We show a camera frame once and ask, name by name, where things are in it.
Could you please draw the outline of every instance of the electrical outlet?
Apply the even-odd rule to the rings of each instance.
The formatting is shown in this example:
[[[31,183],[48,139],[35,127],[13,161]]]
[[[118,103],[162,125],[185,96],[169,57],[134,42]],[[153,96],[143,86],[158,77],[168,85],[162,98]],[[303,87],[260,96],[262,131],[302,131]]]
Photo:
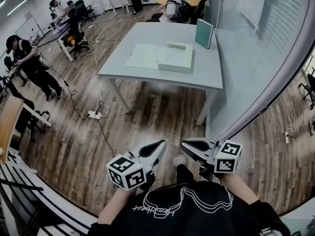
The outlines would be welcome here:
[[[288,137],[287,131],[284,133],[284,135],[285,135],[285,144],[288,144],[289,143],[289,137]]]
[[[97,119],[97,120],[99,120],[100,117],[102,116],[101,113],[96,114],[96,112],[94,112],[94,111],[89,111],[88,115],[89,115],[89,118]]]

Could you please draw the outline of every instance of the black sneaker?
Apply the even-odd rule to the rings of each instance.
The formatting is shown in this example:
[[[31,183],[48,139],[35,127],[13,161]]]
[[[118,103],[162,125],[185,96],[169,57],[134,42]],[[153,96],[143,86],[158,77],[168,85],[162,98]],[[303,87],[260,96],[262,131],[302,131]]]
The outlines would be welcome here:
[[[61,88],[60,94],[58,94],[58,99],[60,99],[63,96],[63,88]]]
[[[50,90],[50,94],[49,94],[49,95],[46,95],[46,100],[47,100],[47,101],[50,101],[52,95],[53,95],[53,91]]]

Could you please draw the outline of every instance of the round wooden table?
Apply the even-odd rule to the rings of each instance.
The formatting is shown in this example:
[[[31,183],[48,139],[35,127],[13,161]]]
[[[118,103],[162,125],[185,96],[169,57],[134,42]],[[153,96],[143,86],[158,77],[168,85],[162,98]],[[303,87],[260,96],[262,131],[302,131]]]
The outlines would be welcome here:
[[[158,4],[166,4],[167,0],[156,0]],[[184,0],[188,2],[192,7],[197,7],[200,0]]]

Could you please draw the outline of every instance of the ceiling light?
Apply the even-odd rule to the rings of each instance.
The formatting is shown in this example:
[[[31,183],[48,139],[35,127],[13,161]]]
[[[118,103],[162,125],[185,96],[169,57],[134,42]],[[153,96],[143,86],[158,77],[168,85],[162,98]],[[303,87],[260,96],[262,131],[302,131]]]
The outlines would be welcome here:
[[[23,2],[21,2],[18,6],[16,6],[13,10],[11,10],[8,14],[8,16],[13,12],[15,11],[18,7],[20,7],[22,4],[24,4],[27,0],[24,0]]]
[[[3,0],[2,3],[0,3],[0,8],[4,6],[4,4],[5,4],[5,0]]]

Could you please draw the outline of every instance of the person's left hand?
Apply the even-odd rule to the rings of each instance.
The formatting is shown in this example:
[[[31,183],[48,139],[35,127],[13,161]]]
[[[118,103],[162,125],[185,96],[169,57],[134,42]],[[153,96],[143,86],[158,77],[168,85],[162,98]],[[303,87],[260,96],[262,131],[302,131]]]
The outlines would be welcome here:
[[[16,62],[16,66],[19,67],[21,66],[22,64],[24,63],[24,60],[23,59],[20,59]]]

